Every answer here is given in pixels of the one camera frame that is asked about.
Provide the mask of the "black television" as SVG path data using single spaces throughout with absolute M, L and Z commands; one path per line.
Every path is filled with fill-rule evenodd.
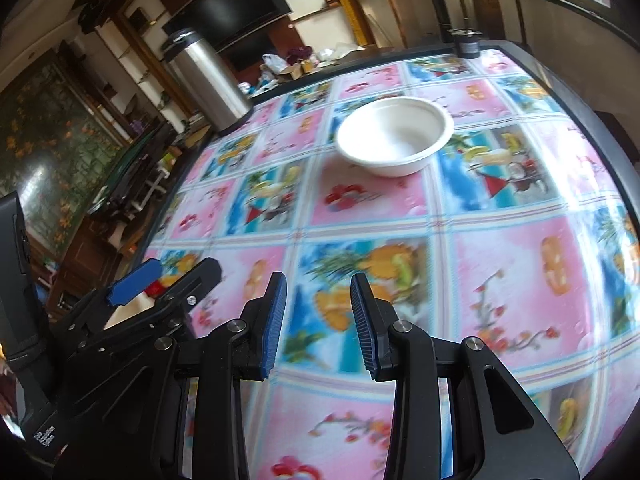
M 194 30 L 216 50 L 291 13 L 285 0 L 190 0 L 177 11 L 165 8 L 171 15 L 163 26 L 167 36 Z

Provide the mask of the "green mahjong table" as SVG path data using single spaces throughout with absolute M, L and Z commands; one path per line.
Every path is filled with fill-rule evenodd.
M 175 128 L 169 122 L 162 122 L 137 138 L 105 178 L 87 214 L 106 221 L 124 211 L 134 194 L 149 180 L 176 136 Z

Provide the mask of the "stainless steel thermos jug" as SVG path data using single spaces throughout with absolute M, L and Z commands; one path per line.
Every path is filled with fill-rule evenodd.
M 253 114 L 253 103 L 230 68 L 195 30 L 171 34 L 162 45 L 167 70 L 186 89 L 218 136 L 226 136 Z

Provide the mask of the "small white bowl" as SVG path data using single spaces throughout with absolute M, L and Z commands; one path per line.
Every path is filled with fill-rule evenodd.
M 384 178 L 423 170 L 454 133 L 454 118 L 415 96 L 376 100 L 350 113 L 337 128 L 335 148 L 352 164 Z

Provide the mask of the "small black round object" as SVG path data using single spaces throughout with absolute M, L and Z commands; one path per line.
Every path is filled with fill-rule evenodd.
M 480 40 L 483 34 L 470 28 L 452 28 L 448 34 L 454 45 L 454 54 L 457 58 L 479 58 Z

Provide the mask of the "colourful floral tablecloth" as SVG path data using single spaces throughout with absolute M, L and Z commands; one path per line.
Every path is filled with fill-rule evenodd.
M 338 154 L 355 110 L 387 98 L 444 108 L 454 134 L 425 167 L 372 176 Z M 171 284 L 205 257 L 221 283 L 198 335 L 288 278 L 277 364 L 247 389 L 255 479 L 378 479 L 392 384 L 362 362 L 352 274 L 435 337 L 483 339 L 579 470 L 639 399 L 639 180 L 597 115 L 525 52 L 498 44 L 353 68 L 257 105 L 201 151 L 144 254 Z

